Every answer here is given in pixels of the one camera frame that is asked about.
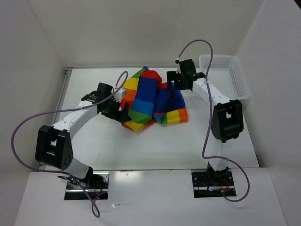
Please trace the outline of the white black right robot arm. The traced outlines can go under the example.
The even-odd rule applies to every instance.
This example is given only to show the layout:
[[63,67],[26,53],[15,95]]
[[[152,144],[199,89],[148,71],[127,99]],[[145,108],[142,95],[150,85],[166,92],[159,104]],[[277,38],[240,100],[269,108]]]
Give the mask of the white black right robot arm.
[[211,157],[207,157],[206,180],[208,186],[223,182],[229,172],[229,156],[235,139],[244,129],[242,104],[222,94],[206,80],[206,75],[197,72],[192,59],[176,59],[177,70],[167,72],[168,87],[176,90],[191,90],[205,100],[211,109],[210,134],[217,147]]

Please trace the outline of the rainbow striped shorts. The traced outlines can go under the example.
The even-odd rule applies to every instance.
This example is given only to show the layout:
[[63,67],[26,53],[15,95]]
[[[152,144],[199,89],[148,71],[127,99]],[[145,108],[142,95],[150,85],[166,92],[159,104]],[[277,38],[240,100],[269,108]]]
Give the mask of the rainbow striped shorts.
[[123,88],[127,92],[121,100],[121,109],[127,119],[123,127],[140,131],[154,123],[173,124],[188,121],[188,112],[181,91],[174,85],[171,89],[162,82],[161,76],[148,67],[143,67],[128,79]]

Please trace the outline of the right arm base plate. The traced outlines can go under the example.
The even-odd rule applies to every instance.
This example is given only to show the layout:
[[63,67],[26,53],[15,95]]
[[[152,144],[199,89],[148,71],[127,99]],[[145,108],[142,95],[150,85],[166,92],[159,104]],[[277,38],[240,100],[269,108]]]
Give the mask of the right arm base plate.
[[237,196],[231,170],[221,179],[209,181],[205,169],[193,170],[191,172],[194,198],[215,198]]

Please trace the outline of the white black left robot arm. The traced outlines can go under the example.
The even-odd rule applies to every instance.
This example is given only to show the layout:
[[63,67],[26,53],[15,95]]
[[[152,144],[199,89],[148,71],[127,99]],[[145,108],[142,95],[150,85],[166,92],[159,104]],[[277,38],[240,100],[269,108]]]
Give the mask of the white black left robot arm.
[[42,126],[38,131],[35,159],[43,164],[55,167],[77,180],[83,188],[89,188],[100,177],[93,168],[74,157],[72,139],[77,132],[98,114],[124,122],[126,110],[121,109],[122,98],[127,94],[125,88],[114,88],[99,83],[97,90],[86,94],[76,107],[62,120],[51,126]]

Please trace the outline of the white plastic basket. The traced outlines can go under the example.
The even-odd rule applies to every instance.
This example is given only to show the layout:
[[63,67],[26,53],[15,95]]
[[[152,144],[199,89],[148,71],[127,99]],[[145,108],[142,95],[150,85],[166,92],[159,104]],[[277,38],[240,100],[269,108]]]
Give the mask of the white plastic basket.
[[199,67],[206,72],[208,80],[223,94],[231,99],[246,100],[250,97],[245,72],[236,56],[210,55],[199,56]]

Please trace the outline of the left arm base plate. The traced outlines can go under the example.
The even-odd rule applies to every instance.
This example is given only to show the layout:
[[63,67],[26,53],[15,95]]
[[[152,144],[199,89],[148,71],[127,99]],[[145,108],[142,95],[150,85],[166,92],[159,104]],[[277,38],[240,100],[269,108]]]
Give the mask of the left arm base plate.
[[[89,197],[93,200],[107,200],[109,187],[109,171],[94,171],[96,178],[90,185],[82,184]],[[73,179],[61,177],[67,181],[64,200],[88,200],[79,185]]]

